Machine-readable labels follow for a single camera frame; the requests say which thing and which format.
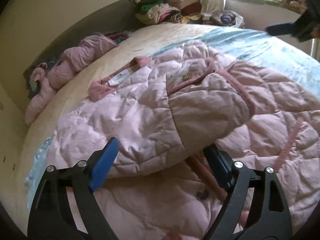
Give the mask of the dark grey headboard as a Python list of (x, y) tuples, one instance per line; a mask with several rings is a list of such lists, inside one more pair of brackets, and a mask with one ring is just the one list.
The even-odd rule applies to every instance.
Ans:
[(47, 60), (57, 59), (64, 50), (78, 45), (83, 38), (96, 33), (123, 32), (140, 28), (141, 24), (135, 18), (136, 9), (137, 0), (118, 0), (91, 13), (69, 27), (41, 51), (24, 71), (23, 77), (26, 89), (30, 89), (29, 79), (36, 65)]

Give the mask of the cream wardrobe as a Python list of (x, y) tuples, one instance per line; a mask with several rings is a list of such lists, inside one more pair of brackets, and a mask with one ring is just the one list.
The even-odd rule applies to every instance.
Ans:
[(17, 167), (26, 133), (22, 113), (1, 87), (1, 202), (5, 207), (14, 203)]

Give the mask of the crumpled pink puffer jacket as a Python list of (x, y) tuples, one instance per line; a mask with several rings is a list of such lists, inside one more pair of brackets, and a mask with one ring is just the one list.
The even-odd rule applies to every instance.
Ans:
[(24, 121), (31, 125), (47, 107), (57, 91), (77, 74), (118, 45), (103, 34), (85, 37), (80, 43), (66, 49), (53, 65), (41, 62), (29, 75), (29, 90), (35, 95), (25, 111)]

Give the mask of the blue cartoon print blanket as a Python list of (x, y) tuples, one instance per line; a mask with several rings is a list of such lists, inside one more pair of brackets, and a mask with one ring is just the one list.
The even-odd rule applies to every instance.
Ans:
[[(187, 41), (201, 40), (219, 51), (249, 61), (262, 67), (273, 68), (289, 79), (296, 81), (319, 99), (319, 62), (300, 49), (263, 31), (221, 27), (203, 35), (175, 41), (160, 50), (141, 52), (143, 56), (158, 56), (184, 44)], [(37, 186), (46, 166), (48, 147), (52, 137), (48, 137), (35, 152), (33, 166), (24, 181), (27, 193), (27, 207), (30, 209)]]

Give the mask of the cream bed sheet mattress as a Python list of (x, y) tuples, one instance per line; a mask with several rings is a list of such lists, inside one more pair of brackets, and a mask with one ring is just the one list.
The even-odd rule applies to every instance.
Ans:
[(27, 232), (29, 210), (25, 178), (33, 166), (33, 158), (38, 148), (48, 139), (60, 116), (76, 109), (87, 96), (93, 80), (109, 76), (136, 56), (154, 54), (162, 48), (189, 38), (198, 38), (214, 30), (212, 25), (200, 24), (160, 24), (135, 31), (127, 40), (105, 54), (61, 88), (48, 106), (30, 125), (21, 151), (21, 161), (17, 170), (17, 226)]

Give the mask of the pile of folded clothes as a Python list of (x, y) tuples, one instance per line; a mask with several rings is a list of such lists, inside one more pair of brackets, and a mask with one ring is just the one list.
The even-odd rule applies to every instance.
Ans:
[(163, 23), (207, 24), (221, 27), (243, 28), (244, 18), (226, 10), (206, 20), (201, 15), (200, 0), (140, 0), (135, 17), (143, 25)]

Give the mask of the pink quilted coat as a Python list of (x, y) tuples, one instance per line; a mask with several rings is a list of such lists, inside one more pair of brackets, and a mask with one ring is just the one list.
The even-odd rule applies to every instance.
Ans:
[(47, 163), (71, 167), (119, 141), (94, 195), (119, 239), (200, 239), (224, 194), (202, 150), (272, 167), (298, 232), (319, 202), (319, 100), (270, 68), (190, 41), (154, 57), (97, 102), (61, 117)]

